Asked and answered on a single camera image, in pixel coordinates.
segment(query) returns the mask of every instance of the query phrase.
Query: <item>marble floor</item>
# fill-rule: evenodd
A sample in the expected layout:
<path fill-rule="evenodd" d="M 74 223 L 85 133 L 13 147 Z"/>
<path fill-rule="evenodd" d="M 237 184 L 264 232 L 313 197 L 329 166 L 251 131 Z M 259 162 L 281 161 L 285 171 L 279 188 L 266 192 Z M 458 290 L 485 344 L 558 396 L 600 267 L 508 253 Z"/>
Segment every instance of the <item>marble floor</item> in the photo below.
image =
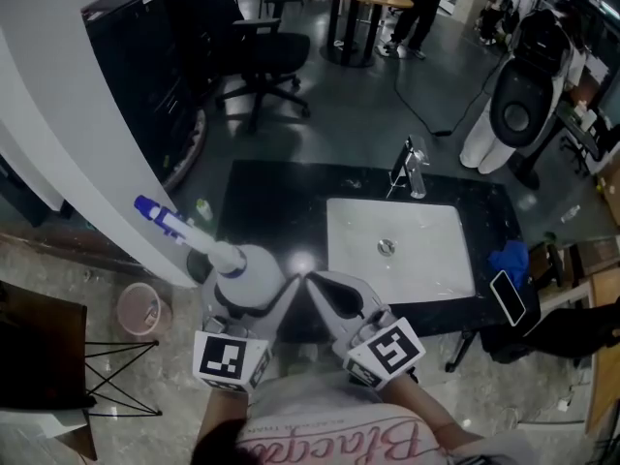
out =
<path fill-rule="evenodd" d="M 82 303 L 88 307 L 89 341 L 130 340 L 114 315 L 115 302 L 131 278 L 78 263 L 39 255 L 25 248 L 0 244 L 0 280 L 37 293 Z M 201 326 L 199 290 L 152 282 L 173 311 L 161 345 L 143 356 L 115 382 L 145 404 L 164 413 L 158 418 L 93 418 L 99 462 L 105 465 L 173 465 L 189 462 L 208 399 L 191 375 L 194 331 Z M 511 365 L 492 362 L 476 341 L 456 372 L 444 371 L 453 353 L 456 334 L 423 338 L 427 354 L 419 361 L 420 384 L 473 432 L 491 435 L 515 428 L 519 421 L 584 419 L 589 369 L 573 369 L 559 358 L 533 354 Z M 131 355 L 95 358 L 95 368 L 111 374 Z M 92 388 L 98 378 L 87 371 Z M 125 400 L 114 389 L 103 395 Z M 555 410 L 560 398 L 572 395 L 567 413 Z M 100 413 L 123 414 L 126 409 L 100 399 Z M 593 441 L 582 431 L 528 432 L 544 465 L 580 465 L 588 461 Z M 79 464 L 81 458 L 55 440 L 33 436 L 24 429 L 0 426 L 0 464 Z"/>

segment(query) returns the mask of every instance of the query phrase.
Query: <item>pink trash bin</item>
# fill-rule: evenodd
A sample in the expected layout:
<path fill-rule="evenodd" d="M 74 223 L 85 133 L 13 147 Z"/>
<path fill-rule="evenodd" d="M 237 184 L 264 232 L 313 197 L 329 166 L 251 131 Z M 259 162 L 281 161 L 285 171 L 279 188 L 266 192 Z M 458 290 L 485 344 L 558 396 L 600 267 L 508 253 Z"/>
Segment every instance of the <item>pink trash bin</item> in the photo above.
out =
<path fill-rule="evenodd" d="M 118 322 L 130 334 L 161 334 L 172 322 L 171 308 L 148 284 L 134 283 L 118 298 Z"/>

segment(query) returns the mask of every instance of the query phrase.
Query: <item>white wall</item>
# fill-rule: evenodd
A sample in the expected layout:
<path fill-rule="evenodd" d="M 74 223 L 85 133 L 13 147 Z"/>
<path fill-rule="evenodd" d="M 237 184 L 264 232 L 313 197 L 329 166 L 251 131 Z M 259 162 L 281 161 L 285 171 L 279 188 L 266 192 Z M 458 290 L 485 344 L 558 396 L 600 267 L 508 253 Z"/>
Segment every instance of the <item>white wall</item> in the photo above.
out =
<path fill-rule="evenodd" d="M 601 101 L 601 108 L 609 117 L 611 124 L 620 124 L 620 76 L 616 76 Z"/>
<path fill-rule="evenodd" d="M 187 247 L 133 208 L 173 208 L 114 102 L 79 9 L 93 0 L 0 0 L 0 119 L 79 213 L 160 277 L 194 286 Z"/>
<path fill-rule="evenodd" d="M 64 199 L 25 156 L 7 126 L 0 120 L 0 154 L 28 187 L 49 208 L 59 211 Z"/>

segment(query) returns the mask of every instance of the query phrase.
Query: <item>black metal stand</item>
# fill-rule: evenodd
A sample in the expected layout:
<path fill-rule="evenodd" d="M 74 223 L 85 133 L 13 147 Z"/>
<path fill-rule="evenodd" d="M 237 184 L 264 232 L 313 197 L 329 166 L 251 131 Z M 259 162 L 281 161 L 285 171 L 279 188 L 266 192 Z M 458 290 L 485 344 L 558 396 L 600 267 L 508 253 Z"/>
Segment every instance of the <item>black metal stand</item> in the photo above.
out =
<path fill-rule="evenodd" d="M 90 370 L 92 370 L 95 374 L 97 374 L 101 379 L 103 379 L 98 385 L 96 385 L 92 389 L 88 390 L 86 392 L 87 395 L 94 394 L 95 396 L 98 396 L 100 398 L 104 398 L 107 401 L 111 401 L 112 403 L 116 403 L 117 405 L 122 405 L 124 407 L 131 408 L 132 410 L 136 410 L 136 411 L 142 412 L 142 413 L 141 414 L 112 415 L 112 414 L 93 414 L 93 413 L 89 412 L 88 416 L 90 416 L 90 417 L 121 417 L 121 418 L 125 418 L 125 417 L 160 417 L 161 415 L 163 415 L 161 410 L 154 410 L 154 409 L 144 405 L 144 403 L 139 402 L 136 398 L 134 398 L 133 396 L 129 395 L 127 392 L 125 392 L 123 389 L 121 389 L 115 383 L 113 383 L 111 381 L 114 377 L 116 377 L 123 370 L 125 370 L 127 367 L 129 367 L 132 363 L 134 363 L 138 358 L 140 358 L 140 357 L 142 357 L 142 355 L 146 354 L 151 348 L 153 348 L 154 346 L 159 346 L 159 341 L 150 341 L 148 343 L 92 343 L 92 342 L 86 342 L 85 344 L 87 346 L 90 345 L 90 346 L 124 346 L 125 347 L 125 348 L 119 348 L 119 349 L 115 349 L 115 350 L 109 350 L 107 352 L 96 353 L 96 354 L 93 354 L 93 355 L 86 355 L 86 358 L 103 357 L 105 355 L 112 355 L 112 354 L 115 354 L 115 353 L 129 352 L 130 350 L 138 350 L 140 348 L 145 348 L 144 351 L 142 351 L 139 354 L 137 354 L 136 356 L 134 356 L 131 360 L 129 360 L 127 363 L 125 363 L 122 367 L 120 367 L 118 370 L 116 370 L 109 377 L 103 376 L 97 370 L 95 370 L 92 366 L 90 366 L 88 364 L 88 362 L 86 362 L 86 366 Z M 103 396 L 102 394 L 96 392 L 97 389 L 99 389 L 101 386 L 103 386 L 105 384 L 109 384 L 114 389 L 116 389 L 118 392 L 120 392 L 121 394 L 127 396 L 134 403 L 137 403 L 139 405 L 139 407 L 134 406 L 134 405 L 130 405 L 128 403 L 123 403 L 122 401 L 118 401 L 118 400 L 115 400 L 113 398 L 109 398 L 107 396 Z"/>
<path fill-rule="evenodd" d="M 354 37 L 356 35 L 357 15 L 359 14 L 359 2 L 357 0 L 351 0 L 351 4 L 349 6 L 349 16 L 347 17 L 347 27 L 342 50 L 333 45 L 336 39 L 336 29 L 338 27 L 339 8 L 340 0 L 331 0 L 327 43 L 321 47 L 321 56 L 325 60 L 340 66 L 359 68 L 371 66 L 375 61 L 372 50 L 375 45 L 375 38 L 377 37 L 379 21 L 381 20 L 382 6 L 379 4 L 375 4 L 373 6 L 370 24 L 368 27 L 368 36 L 366 38 L 366 45 L 364 46 L 364 51 L 362 54 L 358 54 L 354 51 Z"/>
<path fill-rule="evenodd" d="M 539 175 L 534 171 L 534 165 L 538 162 L 544 149 L 548 147 L 556 135 L 562 131 L 564 122 L 557 116 L 554 116 L 553 125 L 549 130 L 549 134 L 542 140 L 542 143 L 528 157 L 524 157 L 520 153 L 514 153 L 508 160 L 508 167 L 514 176 L 525 187 L 536 191 L 541 187 Z"/>
<path fill-rule="evenodd" d="M 474 339 L 476 339 L 476 334 L 478 334 L 476 330 L 464 330 L 461 332 L 461 337 L 458 340 L 456 358 L 454 361 L 446 363 L 446 372 L 454 372 L 456 367 L 460 365 L 470 346 L 472 346 Z"/>

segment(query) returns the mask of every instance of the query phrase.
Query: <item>faucet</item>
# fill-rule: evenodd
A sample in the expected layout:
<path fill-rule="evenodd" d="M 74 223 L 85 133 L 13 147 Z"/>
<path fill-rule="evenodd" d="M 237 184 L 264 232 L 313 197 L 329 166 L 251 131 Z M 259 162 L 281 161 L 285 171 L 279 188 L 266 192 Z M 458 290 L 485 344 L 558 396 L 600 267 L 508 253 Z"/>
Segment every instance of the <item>faucet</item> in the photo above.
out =
<path fill-rule="evenodd" d="M 407 137 L 394 167 L 389 172 L 390 188 L 386 198 L 389 198 L 394 188 L 404 188 L 405 186 L 409 188 L 413 198 L 418 200 L 424 198 L 426 196 L 426 187 L 422 179 L 421 166 L 428 165 L 424 139 L 419 136 Z M 405 184 L 398 183 L 402 176 L 406 176 Z"/>

